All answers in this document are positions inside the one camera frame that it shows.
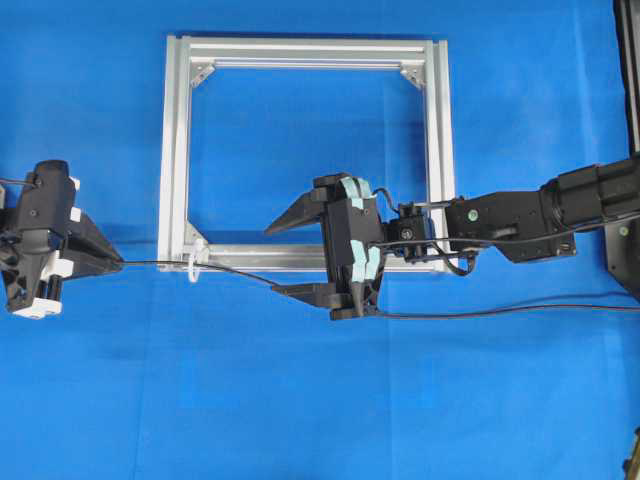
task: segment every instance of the blue background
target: blue background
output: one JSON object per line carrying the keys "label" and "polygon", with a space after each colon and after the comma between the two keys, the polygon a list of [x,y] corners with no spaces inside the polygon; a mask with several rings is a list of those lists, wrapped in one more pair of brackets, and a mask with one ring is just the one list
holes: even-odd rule
{"label": "blue background", "polygon": [[[181,32],[448,39],[467,196],[627,155],[609,1],[4,0],[0,174],[66,159],[77,205],[128,259],[155,258],[165,37]],[[337,170],[424,198],[417,98],[393,73],[215,73],[194,94],[192,220],[262,240]],[[519,266],[489,251],[465,279],[388,275],[382,303],[633,304],[601,233],[578,248]],[[41,322],[2,314],[3,478],[621,478],[640,424],[636,316],[331,323],[243,278],[155,269],[69,283],[63,301]]]}

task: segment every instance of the square metal frame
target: square metal frame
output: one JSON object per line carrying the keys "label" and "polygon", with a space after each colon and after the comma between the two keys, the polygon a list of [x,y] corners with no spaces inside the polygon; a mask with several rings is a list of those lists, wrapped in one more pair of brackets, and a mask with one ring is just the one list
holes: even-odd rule
{"label": "square metal frame", "polygon": [[[189,222],[191,93],[218,68],[397,70],[422,91],[428,201],[455,197],[449,59],[446,41],[294,38],[167,38],[158,260],[200,262],[245,271],[324,271],[321,245],[209,244]],[[431,213],[445,237],[441,210]],[[181,267],[159,267],[182,271]],[[389,256],[387,271],[446,271],[441,261],[410,265]]]}

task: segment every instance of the robotic end effector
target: robotic end effector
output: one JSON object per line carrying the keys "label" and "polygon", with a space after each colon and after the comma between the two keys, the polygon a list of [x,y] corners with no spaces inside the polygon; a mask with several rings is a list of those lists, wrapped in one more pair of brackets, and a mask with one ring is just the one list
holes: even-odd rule
{"label": "robotic end effector", "polygon": [[265,231],[278,233],[320,223],[327,283],[274,286],[305,303],[331,309],[331,319],[363,317],[377,311],[385,257],[371,243],[384,240],[376,198],[368,182],[346,173],[316,178]]}
{"label": "robotic end effector", "polygon": [[11,313],[60,313],[63,282],[122,269],[118,252],[73,206],[79,186],[66,162],[40,162],[17,206],[0,210],[0,270]]}

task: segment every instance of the black plastic part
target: black plastic part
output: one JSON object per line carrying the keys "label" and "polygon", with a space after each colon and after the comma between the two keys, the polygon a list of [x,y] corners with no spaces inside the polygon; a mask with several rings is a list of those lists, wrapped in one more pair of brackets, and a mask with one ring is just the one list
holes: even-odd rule
{"label": "black plastic part", "polygon": [[[428,240],[433,238],[433,222],[428,218],[421,207],[409,203],[398,205],[398,218],[384,225],[387,242],[399,242],[403,240]],[[396,257],[404,258],[405,262],[417,263],[430,260],[428,249],[425,245],[408,245],[394,248],[392,253]]]}
{"label": "black plastic part", "polygon": [[[22,189],[17,207],[0,215],[0,270],[10,312],[30,307],[36,297],[59,301],[66,280],[122,268],[122,258],[88,216],[71,220],[76,190],[66,162],[40,162],[27,181],[33,186]],[[74,262],[73,274],[44,282],[42,271],[55,251]]]}
{"label": "black plastic part", "polygon": [[[273,287],[273,291],[317,307],[331,310],[332,320],[363,317],[377,311],[378,292],[384,270],[384,255],[373,279],[354,281],[352,241],[361,242],[368,260],[367,246],[384,240],[375,197],[360,196],[362,208],[354,206],[341,180],[346,173],[316,178],[314,188],[301,195],[274,221],[266,233],[282,232],[312,223],[322,225],[327,283]],[[354,184],[360,191],[359,180]]]}
{"label": "black plastic part", "polygon": [[36,165],[27,181],[37,186],[24,186],[9,229],[49,230],[65,237],[69,214],[75,201],[76,188],[69,178],[69,167],[62,160],[48,160]]}
{"label": "black plastic part", "polygon": [[[551,198],[544,192],[498,192],[464,200],[456,199],[445,209],[450,237],[482,239],[526,239],[566,230],[553,214]],[[451,242],[451,249],[463,251],[486,244]],[[515,263],[574,255],[573,235],[553,240],[498,245]]]}
{"label": "black plastic part", "polygon": [[[640,151],[640,1],[615,0],[620,64],[626,93],[629,152]],[[607,269],[640,300],[640,221],[605,227]]]}

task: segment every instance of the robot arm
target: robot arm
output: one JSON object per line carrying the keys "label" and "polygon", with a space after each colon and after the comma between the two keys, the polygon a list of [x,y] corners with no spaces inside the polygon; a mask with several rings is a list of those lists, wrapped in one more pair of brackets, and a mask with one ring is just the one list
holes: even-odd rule
{"label": "robot arm", "polygon": [[[515,263],[575,255],[576,228],[640,213],[640,157],[568,172],[537,191],[451,200],[445,207],[451,252],[434,240],[431,207],[400,205],[398,218],[382,222],[365,180],[345,173],[315,179],[266,233],[320,223],[328,282],[273,289],[328,308],[337,320],[376,314],[388,254],[410,263],[444,259],[458,274],[469,273],[478,251],[493,244]],[[452,257],[466,258],[469,270],[452,265]]]}
{"label": "robot arm", "polygon": [[66,162],[40,162],[17,206],[0,210],[0,270],[11,313],[60,313],[63,282],[121,270],[120,255],[73,206],[79,183]]}

